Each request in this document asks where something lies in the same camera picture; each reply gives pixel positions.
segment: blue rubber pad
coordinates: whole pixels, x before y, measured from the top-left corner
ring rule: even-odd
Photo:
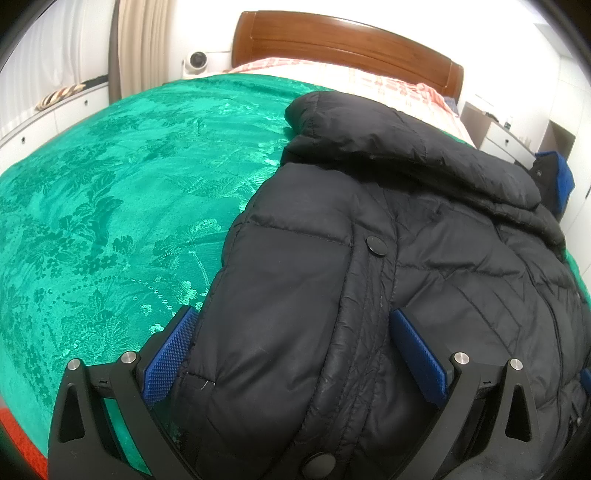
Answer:
[[[581,385],[587,392],[587,395],[591,395],[591,370],[589,368],[581,370]]]
[[[166,398],[177,376],[178,368],[187,355],[199,312],[188,309],[163,347],[145,370],[142,397],[148,406]]]
[[[400,310],[390,313],[390,335],[425,400],[442,408],[448,397],[445,370]]]

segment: wooden headboard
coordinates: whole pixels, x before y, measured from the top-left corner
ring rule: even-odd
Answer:
[[[461,65],[381,28],[302,12],[243,12],[234,33],[232,67],[267,57],[322,61],[423,82],[456,101],[464,79]]]

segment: beige curtain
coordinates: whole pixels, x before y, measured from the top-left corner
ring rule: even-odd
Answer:
[[[121,97],[162,85],[168,74],[170,0],[120,0]]]

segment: jacket snap button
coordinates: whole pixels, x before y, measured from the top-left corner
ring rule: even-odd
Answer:
[[[335,468],[336,459],[325,452],[315,453],[301,467],[301,474],[306,480],[321,480],[330,475]]]
[[[376,236],[367,237],[365,243],[368,244],[368,248],[378,257],[385,257],[388,253],[388,246]]]

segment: security camera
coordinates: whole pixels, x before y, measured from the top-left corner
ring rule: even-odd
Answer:
[[[184,69],[190,75],[198,75],[207,68],[207,55],[202,51],[194,51],[187,55]]]

